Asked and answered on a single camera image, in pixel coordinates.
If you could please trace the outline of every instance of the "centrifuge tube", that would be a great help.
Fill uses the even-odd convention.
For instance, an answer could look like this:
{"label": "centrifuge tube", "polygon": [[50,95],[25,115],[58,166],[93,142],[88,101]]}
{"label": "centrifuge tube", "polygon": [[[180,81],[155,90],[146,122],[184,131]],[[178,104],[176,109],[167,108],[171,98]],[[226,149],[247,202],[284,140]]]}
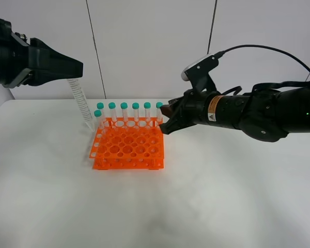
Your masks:
{"label": "centrifuge tube", "polygon": [[67,79],[69,86],[72,90],[73,97],[75,98],[77,105],[79,107],[80,112],[82,113],[82,116],[84,118],[84,121],[88,125],[88,127],[91,129],[92,132],[94,132],[94,122],[92,119],[92,114],[89,111],[86,97],[84,95],[84,92],[79,84],[78,79]]}
{"label": "centrifuge tube", "polygon": [[134,121],[139,121],[139,103],[135,102],[132,104]]}
{"label": "centrifuge tube", "polygon": [[103,124],[103,120],[102,120],[102,117],[101,117],[101,111],[100,110],[95,110],[94,111],[94,116],[97,118],[97,122],[98,122],[98,127],[100,129],[104,129],[104,124]]}
{"label": "centrifuge tube", "polygon": [[150,121],[150,102],[144,103],[146,121]]}
{"label": "centrifuge tube", "polygon": [[117,116],[116,116],[116,104],[114,102],[109,103],[109,109],[110,109],[110,113],[112,114],[112,120],[114,122],[117,121]]}
{"label": "centrifuge tube", "polygon": [[105,117],[105,113],[104,113],[104,105],[103,105],[103,103],[99,102],[97,104],[97,108],[101,111],[102,120],[105,121],[106,117]]}
{"label": "centrifuge tube", "polygon": [[157,117],[157,122],[161,122],[162,121],[162,112],[160,107],[163,105],[162,102],[158,102],[156,103],[156,117]]}
{"label": "centrifuge tube", "polygon": [[128,116],[128,104],[126,102],[122,102],[120,104],[120,108],[122,109],[122,114],[123,114],[123,121],[128,121],[129,116]]}

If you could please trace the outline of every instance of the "robotic arm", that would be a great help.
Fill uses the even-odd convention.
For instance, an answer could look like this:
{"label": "robotic arm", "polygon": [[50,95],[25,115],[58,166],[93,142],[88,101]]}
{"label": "robotic arm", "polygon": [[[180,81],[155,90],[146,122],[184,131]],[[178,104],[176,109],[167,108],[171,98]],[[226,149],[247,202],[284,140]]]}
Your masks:
{"label": "robotic arm", "polygon": [[13,33],[11,23],[0,19],[0,84],[5,88],[83,76],[83,63],[55,52],[37,38],[26,42],[24,34]]}
{"label": "robotic arm", "polygon": [[[279,51],[294,58],[310,72],[303,62],[284,51],[260,45],[235,48],[240,47]],[[181,77],[191,82],[192,89],[161,107],[162,113],[169,117],[167,123],[160,125],[162,132],[170,134],[202,124],[238,129],[265,142],[276,142],[289,133],[310,133],[310,82],[261,83],[254,85],[251,93],[243,95],[237,95],[240,86],[224,93],[217,91],[209,71],[218,66],[220,57],[235,48],[207,55],[183,71]],[[276,90],[282,87],[298,89]]]}

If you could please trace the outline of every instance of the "warning label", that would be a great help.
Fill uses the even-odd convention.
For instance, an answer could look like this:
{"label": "warning label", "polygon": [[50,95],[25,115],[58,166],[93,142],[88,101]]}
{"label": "warning label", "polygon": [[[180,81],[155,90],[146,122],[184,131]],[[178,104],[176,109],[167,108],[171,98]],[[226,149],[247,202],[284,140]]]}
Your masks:
{"label": "warning label", "polygon": [[217,108],[217,104],[219,102],[219,100],[222,98],[223,96],[215,96],[214,98],[212,98],[209,107],[208,107],[208,119],[209,121],[216,121],[216,108]]}

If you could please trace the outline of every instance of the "white tabletop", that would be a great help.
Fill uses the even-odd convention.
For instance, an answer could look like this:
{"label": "white tabletop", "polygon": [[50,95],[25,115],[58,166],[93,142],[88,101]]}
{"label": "white tabletop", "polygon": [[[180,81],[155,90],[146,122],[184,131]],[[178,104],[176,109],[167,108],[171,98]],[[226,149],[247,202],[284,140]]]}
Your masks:
{"label": "white tabletop", "polygon": [[91,142],[73,100],[0,108],[0,248],[310,247],[310,134],[197,125],[153,171],[92,170]]}

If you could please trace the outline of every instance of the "orange test tube rack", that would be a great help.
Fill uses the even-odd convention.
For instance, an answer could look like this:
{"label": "orange test tube rack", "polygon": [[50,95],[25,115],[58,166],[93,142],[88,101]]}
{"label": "orange test tube rack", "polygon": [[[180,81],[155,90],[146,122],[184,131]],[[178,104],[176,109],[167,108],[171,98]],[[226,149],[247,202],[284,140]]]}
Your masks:
{"label": "orange test tube rack", "polygon": [[164,168],[163,133],[156,117],[146,121],[133,117],[124,122],[107,118],[104,129],[97,129],[89,157],[93,169],[150,169]]}

